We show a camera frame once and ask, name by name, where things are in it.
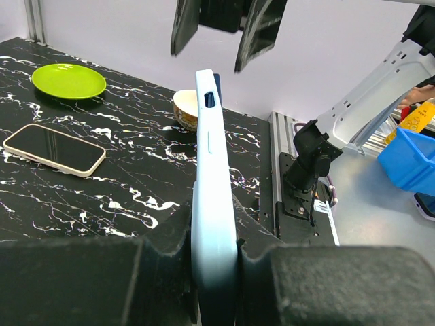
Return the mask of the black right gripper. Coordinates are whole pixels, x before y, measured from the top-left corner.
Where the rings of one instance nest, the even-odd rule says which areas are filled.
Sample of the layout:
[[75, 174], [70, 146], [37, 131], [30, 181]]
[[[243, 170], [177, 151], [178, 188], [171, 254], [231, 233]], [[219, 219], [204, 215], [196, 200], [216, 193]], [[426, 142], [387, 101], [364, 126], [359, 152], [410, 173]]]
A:
[[171, 56], [177, 56], [198, 25], [236, 33], [242, 31], [235, 61], [241, 72], [275, 46], [287, 0], [178, 0], [171, 33]]

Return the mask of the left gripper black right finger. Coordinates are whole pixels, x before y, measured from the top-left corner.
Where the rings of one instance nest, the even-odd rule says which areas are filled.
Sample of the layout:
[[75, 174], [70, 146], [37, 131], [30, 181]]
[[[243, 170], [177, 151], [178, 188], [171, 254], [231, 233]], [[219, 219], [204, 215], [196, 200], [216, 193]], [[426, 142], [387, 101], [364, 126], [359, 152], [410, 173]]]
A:
[[285, 244], [234, 202], [237, 325], [433, 325], [434, 270], [403, 247]]

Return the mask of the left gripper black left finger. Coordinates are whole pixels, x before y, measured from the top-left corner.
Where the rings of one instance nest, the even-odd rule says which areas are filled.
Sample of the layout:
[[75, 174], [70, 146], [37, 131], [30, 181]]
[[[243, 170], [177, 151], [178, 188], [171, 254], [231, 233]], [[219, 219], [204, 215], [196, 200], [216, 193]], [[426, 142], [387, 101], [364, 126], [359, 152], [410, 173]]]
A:
[[1, 244], [2, 325], [192, 325], [191, 207], [134, 238]]

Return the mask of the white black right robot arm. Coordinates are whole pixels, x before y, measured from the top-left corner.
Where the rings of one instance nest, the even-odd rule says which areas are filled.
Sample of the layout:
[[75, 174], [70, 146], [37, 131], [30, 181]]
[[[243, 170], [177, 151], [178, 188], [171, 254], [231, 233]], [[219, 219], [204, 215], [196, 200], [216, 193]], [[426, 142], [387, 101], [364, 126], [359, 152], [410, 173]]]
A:
[[[241, 32], [235, 71], [270, 50], [277, 38], [285, 1], [178, 1], [171, 33], [171, 54], [177, 56], [199, 26]], [[294, 136], [297, 158], [280, 157], [281, 199], [289, 216], [313, 215], [320, 177], [343, 148], [383, 110], [416, 84], [434, 76], [434, 2], [420, 1], [402, 39], [387, 58], [329, 111], [309, 121]]]

